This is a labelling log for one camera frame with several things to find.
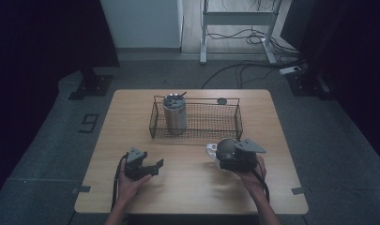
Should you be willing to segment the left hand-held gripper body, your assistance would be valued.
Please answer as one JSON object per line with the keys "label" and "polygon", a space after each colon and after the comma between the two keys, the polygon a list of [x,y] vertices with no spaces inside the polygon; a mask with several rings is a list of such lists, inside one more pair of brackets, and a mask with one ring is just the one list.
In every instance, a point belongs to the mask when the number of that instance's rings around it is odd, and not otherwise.
{"label": "left hand-held gripper body", "polygon": [[143,166],[144,159],[147,158],[147,152],[131,147],[127,153],[125,164],[125,175],[131,180],[137,181],[151,174],[149,167]]}

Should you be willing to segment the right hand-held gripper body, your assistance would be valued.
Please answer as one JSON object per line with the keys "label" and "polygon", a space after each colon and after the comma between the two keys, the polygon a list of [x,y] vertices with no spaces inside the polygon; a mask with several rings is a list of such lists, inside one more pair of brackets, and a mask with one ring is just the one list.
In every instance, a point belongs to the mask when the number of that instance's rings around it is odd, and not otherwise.
{"label": "right hand-held gripper body", "polygon": [[266,153],[265,148],[250,139],[237,142],[235,149],[235,157],[238,160],[238,172],[253,170],[258,163],[257,155]]}

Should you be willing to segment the white mug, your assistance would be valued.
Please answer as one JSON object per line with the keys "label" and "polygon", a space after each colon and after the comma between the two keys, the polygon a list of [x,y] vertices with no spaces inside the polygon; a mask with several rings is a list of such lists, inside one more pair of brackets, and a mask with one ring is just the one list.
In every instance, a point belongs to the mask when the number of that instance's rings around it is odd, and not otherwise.
{"label": "white mug", "polygon": [[219,143],[210,143],[206,146],[205,152],[210,158],[212,158],[215,161],[217,167],[220,170],[221,161],[234,161],[237,163],[238,168],[238,160],[235,157],[236,143],[237,141],[233,139],[224,139],[221,140]]}

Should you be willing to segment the black wire mesh basket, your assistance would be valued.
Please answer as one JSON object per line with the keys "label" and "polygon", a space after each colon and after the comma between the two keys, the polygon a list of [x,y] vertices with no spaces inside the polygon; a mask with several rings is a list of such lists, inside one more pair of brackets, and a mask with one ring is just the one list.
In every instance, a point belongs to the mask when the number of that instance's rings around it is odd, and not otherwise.
{"label": "black wire mesh basket", "polygon": [[187,129],[181,135],[168,132],[164,110],[163,96],[154,96],[154,103],[149,123],[153,139],[235,139],[243,133],[239,98],[227,98],[227,104],[220,105],[219,97],[186,98]]}

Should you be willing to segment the steel tumbler with straw lid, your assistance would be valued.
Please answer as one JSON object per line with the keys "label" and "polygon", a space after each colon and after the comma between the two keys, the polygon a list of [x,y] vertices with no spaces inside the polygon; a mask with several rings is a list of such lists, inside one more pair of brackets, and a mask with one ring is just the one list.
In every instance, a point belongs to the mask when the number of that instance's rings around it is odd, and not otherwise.
{"label": "steel tumbler with straw lid", "polygon": [[168,132],[181,135],[187,129],[186,100],[183,95],[171,93],[162,101]]}

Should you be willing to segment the person's left hand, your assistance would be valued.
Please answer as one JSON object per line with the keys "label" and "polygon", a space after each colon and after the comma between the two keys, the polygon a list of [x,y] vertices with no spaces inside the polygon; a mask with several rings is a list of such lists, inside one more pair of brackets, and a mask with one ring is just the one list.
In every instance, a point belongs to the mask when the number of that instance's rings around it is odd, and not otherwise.
{"label": "person's left hand", "polygon": [[119,203],[129,203],[137,194],[140,187],[152,178],[151,174],[146,175],[140,180],[133,181],[125,175],[126,160],[120,164],[118,176],[118,196]]}

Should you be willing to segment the person's right hand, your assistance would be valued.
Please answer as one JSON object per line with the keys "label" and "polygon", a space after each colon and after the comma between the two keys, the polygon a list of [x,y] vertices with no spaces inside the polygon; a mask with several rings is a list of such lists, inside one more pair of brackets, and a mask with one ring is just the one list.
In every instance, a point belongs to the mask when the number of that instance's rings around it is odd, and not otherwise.
{"label": "person's right hand", "polygon": [[266,166],[265,161],[262,157],[257,157],[258,166],[253,170],[253,172],[237,172],[236,175],[243,182],[246,190],[251,193],[264,193],[263,182],[266,178]]}

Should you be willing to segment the black stand base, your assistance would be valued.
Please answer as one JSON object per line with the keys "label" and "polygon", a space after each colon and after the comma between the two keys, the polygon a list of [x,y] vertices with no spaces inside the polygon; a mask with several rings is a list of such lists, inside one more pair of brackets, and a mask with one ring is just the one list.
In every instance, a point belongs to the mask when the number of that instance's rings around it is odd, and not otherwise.
{"label": "black stand base", "polygon": [[334,100],[333,89],[322,75],[312,78],[302,72],[293,72],[285,76],[292,94],[296,97],[319,97],[322,100]]}
{"label": "black stand base", "polygon": [[105,97],[113,75],[97,75],[93,68],[86,67],[80,70],[83,79],[77,90],[72,92],[69,100],[81,100],[84,97]]}

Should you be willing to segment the white power strip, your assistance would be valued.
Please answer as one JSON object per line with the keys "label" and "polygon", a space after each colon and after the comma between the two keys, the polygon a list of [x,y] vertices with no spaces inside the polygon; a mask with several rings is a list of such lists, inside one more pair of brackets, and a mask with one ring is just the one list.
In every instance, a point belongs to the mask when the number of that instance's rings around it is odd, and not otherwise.
{"label": "white power strip", "polygon": [[301,71],[301,67],[299,67],[299,66],[286,67],[286,68],[280,69],[280,74],[281,75],[286,75],[286,74],[290,74],[290,73],[294,73],[294,72],[299,72],[299,71]]}

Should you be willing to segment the white cabinet panel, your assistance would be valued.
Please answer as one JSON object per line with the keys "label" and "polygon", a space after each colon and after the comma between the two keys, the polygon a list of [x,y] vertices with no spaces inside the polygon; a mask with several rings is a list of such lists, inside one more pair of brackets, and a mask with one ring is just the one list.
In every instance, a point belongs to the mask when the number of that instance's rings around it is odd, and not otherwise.
{"label": "white cabinet panel", "polygon": [[117,49],[180,49],[183,0],[100,0]]}

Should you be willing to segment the dark curtain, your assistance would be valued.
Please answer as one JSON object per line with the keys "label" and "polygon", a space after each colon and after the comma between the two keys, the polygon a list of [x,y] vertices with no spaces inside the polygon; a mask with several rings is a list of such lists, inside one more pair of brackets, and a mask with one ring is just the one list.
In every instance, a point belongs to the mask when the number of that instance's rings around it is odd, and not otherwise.
{"label": "dark curtain", "polygon": [[0,191],[53,106],[59,81],[118,64],[100,0],[0,0]]}
{"label": "dark curtain", "polygon": [[380,157],[380,0],[290,0],[281,37],[322,75]]}

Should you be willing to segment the white metal desk frame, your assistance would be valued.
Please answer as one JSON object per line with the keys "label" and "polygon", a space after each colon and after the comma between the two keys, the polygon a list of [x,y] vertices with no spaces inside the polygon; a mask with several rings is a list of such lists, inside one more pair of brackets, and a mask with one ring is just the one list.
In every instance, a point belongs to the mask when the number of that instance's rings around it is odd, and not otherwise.
{"label": "white metal desk frame", "polygon": [[262,47],[265,51],[266,58],[271,65],[277,63],[271,44],[272,33],[279,16],[282,0],[275,0],[274,8],[270,11],[247,11],[247,12],[230,12],[230,11],[209,11],[208,0],[201,0],[201,23],[202,36],[200,43],[200,64],[205,65],[207,62],[207,45],[206,31],[209,25],[266,25],[268,30],[261,38]]}

